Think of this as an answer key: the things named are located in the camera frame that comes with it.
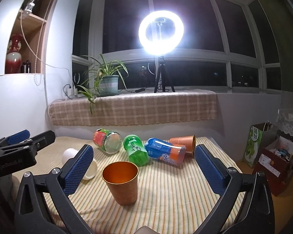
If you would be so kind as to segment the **red white ceramic vase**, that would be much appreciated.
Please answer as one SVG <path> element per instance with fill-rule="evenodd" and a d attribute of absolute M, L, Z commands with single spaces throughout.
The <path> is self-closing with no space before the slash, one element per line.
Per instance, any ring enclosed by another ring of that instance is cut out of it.
<path fill-rule="evenodd" d="M 11 35 L 7 47 L 5 74 L 15 74 L 21 67 L 21 41 L 23 36 L 21 34 Z"/>

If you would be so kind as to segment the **brown plaid blanket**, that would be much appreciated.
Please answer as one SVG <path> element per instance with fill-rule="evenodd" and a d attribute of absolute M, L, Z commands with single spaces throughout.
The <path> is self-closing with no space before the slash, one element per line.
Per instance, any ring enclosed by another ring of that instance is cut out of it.
<path fill-rule="evenodd" d="M 48 114 L 55 126 L 138 126 L 217 118 L 217 95 L 208 90 L 120 94 L 60 100 Z"/>

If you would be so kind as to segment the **red cardboard box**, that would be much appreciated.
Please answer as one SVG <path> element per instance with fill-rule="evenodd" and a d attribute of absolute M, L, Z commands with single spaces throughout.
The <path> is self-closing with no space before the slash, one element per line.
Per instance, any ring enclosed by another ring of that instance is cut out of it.
<path fill-rule="evenodd" d="M 279 136 L 264 147 L 252 172 L 264 172 L 274 196 L 284 192 L 293 173 L 293 140 Z"/>

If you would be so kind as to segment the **green plastic bottle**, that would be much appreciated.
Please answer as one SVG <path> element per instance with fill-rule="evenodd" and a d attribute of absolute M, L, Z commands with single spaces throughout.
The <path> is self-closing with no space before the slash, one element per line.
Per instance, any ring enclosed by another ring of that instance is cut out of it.
<path fill-rule="evenodd" d="M 148 153 L 137 135 L 127 135 L 123 140 L 123 147 L 130 162 L 138 167 L 145 166 L 148 163 Z"/>

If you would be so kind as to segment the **wooden wall shelf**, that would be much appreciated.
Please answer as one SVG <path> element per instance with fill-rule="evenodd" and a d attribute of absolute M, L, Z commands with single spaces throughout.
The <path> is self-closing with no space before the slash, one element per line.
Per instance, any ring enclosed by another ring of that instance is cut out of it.
<path fill-rule="evenodd" d="M 24 0 L 22 2 L 11 31 L 11 35 L 23 36 L 20 49 L 21 67 L 17 73 L 41 74 L 44 72 L 46 35 L 55 3 L 56 0 Z"/>

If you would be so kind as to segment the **green white paper bag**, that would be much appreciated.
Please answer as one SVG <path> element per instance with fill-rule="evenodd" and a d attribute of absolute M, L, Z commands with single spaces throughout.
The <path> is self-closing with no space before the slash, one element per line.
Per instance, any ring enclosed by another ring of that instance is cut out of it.
<path fill-rule="evenodd" d="M 258 162 L 262 149 L 275 140 L 277 131 L 278 127 L 269 121 L 251 126 L 243 155 L 243 161 L 250 168 Z"/>

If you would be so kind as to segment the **white plastic cup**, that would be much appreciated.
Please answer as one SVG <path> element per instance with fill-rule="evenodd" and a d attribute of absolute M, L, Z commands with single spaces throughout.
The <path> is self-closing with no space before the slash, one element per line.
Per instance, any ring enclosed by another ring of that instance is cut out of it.
<path fill-rule="evenodd" d="M 68 148 L 64 151 L 62 154 L 62 164 L 64 165 L 69 159 L 74 158 L 78 153 L 78 150 L 75 148 Z M 85 172 L 85 175 L 83 176 L 84 180 L 90 180 L 93 179 L 98 171 L 98 165 L 96 160 L 93 158 L 87 171 Z"/>

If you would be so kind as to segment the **orange patterned paper cup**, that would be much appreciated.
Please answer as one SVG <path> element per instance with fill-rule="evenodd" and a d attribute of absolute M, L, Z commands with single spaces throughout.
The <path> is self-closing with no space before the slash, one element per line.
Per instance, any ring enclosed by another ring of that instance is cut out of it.
<path fill-rule="evenodd" d="M 134 204 L 138 199 L 138 166 L 132 162 L 119 161 L 102 170 L 102 178 L 115 201 L 122 206 Z"/>

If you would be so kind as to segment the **plain orange paper cup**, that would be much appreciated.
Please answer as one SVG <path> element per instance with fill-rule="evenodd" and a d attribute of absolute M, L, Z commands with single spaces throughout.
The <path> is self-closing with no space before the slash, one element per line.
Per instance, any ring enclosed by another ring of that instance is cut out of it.
<path fill-rule="evenodd" d="M 194 150 L 196 147 L 196 138 L 194 135 L 182 136 L 182 137 L 172 137 L 169 139 L 170 143 L 183 145 L 186 148 L 186 154 L 194 155 Z"/>

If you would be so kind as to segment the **white lace cloth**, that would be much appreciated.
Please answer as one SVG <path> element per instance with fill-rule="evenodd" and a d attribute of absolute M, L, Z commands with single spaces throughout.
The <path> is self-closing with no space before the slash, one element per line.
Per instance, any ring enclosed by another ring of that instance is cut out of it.
<path fill-rule="evenodd" d="M 279 109 L 276 123 L 279 130 L 293 136 L 293 109 Z"/>

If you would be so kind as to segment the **grapefruit label clear bottle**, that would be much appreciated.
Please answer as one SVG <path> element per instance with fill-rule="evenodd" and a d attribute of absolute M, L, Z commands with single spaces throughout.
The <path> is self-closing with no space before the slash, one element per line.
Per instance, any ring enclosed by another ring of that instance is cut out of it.
<path fill-rule="evenodd" d="M 100 128 L 94 132 L 94 144 L 107 154 L 116 154 L 120 151 L 122 139 L 119 133 Z"/>

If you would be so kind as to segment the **black light tripod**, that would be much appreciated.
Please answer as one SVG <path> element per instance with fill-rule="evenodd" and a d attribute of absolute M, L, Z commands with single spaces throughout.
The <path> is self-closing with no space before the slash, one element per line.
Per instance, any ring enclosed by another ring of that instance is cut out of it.
<path fill-rule="evenodd" d="M 166 84 L 168 84 L 172 92 L 175 92 L 175 87 L 165 65 L 164 56 L 159 56 L 158 61 L 159 67 L 155 75 L 155 88 L 153 92 L 157 93 L 160 90 L 166 92 Z"/>

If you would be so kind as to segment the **white power strip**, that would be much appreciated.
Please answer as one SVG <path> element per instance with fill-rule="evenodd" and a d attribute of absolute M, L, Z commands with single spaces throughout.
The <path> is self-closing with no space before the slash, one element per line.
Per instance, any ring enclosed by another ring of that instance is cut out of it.
<path fill-rule="evenodd" d="M 78 91 L 77 91 L 77 88 L 75 86 L 73 87 L 68 87 L 66 90 L 65 90 L 65 94 L 66 96 L 69 98 L 69 99 L 76 99 L 78 97 Z"/>

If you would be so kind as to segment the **potted spider plant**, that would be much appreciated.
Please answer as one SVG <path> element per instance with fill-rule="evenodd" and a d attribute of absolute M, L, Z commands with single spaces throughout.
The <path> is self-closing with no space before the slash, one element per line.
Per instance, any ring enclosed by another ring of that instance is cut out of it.
<path fill-rule="evenodd" d="M 122 81 L 126 88 L 121 71 L 128 77 L 129 73 L 125 64 L 120 60 L 107 62 L 102 54 L 96 59 L 92 56 L 83 55 L 81 57 L 90 58 L 94 65 L 88 69 L 88 79 L 79 84 L 79 94 L 82 94 L 90 102 L 89 110 L 92 114 L 92 107 L 96 104 L 95 99 L 99 97 L 114 96 L 118 94 L 118 81 Z"/>

